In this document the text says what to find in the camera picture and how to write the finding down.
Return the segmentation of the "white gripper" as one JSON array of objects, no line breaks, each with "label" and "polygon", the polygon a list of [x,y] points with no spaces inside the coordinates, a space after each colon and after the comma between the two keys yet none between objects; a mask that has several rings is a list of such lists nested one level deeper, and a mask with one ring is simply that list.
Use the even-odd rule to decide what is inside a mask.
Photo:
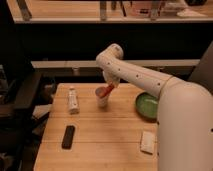
[{"label": "white gripper", "polygon": [[103,77],[107,84],[113,85],[115,88],[118,87],[118,85],[120,83],[119,77],[117,77],[109,72],[106,72],[106,71],[103,71]]}]

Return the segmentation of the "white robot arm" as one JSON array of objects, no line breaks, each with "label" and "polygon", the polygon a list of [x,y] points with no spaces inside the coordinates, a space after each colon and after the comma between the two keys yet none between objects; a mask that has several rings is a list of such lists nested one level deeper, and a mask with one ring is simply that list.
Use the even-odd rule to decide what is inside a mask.
[{"label": "white robot arm", "polygon": [[116,43],[96,62],[107,83],[123,79],[158,99],[158,171],[213,171],[213,94],[197,83],[125,62]]}]

